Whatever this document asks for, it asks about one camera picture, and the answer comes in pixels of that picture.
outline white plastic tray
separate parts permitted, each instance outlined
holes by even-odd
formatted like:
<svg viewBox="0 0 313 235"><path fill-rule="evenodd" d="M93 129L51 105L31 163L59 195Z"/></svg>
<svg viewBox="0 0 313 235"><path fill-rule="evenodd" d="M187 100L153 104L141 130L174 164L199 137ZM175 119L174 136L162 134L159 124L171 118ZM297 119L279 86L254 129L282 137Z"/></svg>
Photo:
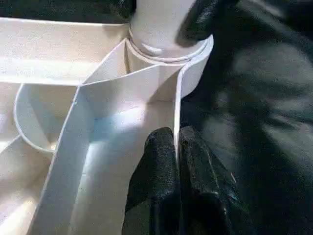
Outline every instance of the white plastic tray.
<svg viewBox="0 0 313 235"><path fill-rule="evenodd" d="M213 38L190 62L165 64L136 52L126 24L0 27L0 234L120 234L144 142L167 126L177 148L180 99Z"/></svg>

